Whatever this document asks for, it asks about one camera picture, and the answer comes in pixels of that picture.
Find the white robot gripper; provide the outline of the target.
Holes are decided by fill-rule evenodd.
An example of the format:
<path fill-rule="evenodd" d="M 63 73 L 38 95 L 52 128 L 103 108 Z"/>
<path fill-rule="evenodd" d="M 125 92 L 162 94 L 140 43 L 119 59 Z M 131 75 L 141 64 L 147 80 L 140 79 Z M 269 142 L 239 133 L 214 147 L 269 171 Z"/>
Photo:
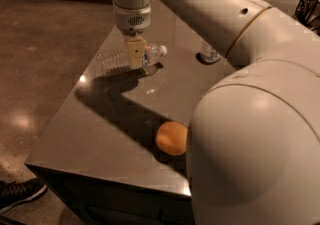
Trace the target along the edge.
<path fill-rule="evenodd" d="M 113 3 L 116 15 L 116 26 L 124 35 L 130 35 L 125 40 L 129 65 L 132 69 L 141 68 L 146 40 L 139 34 L 149 27 L 151 22 L 151 5 L 147 3 Z"/>

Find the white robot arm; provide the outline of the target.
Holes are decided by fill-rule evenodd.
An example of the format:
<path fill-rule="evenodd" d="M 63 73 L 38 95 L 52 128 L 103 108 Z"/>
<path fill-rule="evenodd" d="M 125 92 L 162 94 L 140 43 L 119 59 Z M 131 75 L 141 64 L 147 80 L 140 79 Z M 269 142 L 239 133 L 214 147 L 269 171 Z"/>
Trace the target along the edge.
<path fill-rule="evenodd" d="M 318 36 L 263 0 L 160 0 L 236 70 L 190 120 L 196 225 L 320 224 Z M 114 0 L 118 27 L 148 0 Z"/>

